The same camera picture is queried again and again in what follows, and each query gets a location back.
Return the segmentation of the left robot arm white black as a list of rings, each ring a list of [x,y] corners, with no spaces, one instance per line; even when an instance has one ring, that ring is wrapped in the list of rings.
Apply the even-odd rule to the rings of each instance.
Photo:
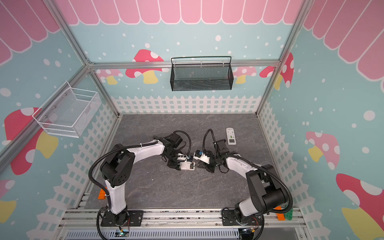
[[[174,131],[163,138],[154,138],[144,144],[123,146],[117,144],[90,167],[89,180],[106,194],[106,212],[113,217],[128,215],[125,183],[135,163],[153,156],[161,156],[169,168],[181,170],[180,164],[190,159],[192,140],[184,131]]]

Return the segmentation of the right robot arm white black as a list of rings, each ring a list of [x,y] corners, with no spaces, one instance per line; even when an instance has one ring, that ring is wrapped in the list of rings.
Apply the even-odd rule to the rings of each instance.
[[[240,225],[251,220],[260,222],[265,214],[285,214],[293,208],[289,188],[277,176],[272,165],[257,165],[227,148],[226,140],[216,140],[212,129],[203,137],[201,155],[206,170],[214,173],[218,168],[223,174],[234,171],[247,180],[250,197],[236,204],[232,217]]]

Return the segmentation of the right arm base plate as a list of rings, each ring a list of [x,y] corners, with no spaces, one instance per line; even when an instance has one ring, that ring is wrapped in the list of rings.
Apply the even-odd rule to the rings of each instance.
[[[259,215],[245,217],[240,210],[223,208],[221,210],[223,226],[262,226],[264,220]]]

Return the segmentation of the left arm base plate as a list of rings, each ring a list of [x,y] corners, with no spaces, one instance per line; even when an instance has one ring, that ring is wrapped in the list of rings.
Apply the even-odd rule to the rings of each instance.
[[[104,213],[102,217],[102,227],[140,227],[143,220],[143,211],[123,210],[119,214],[111,211]]]

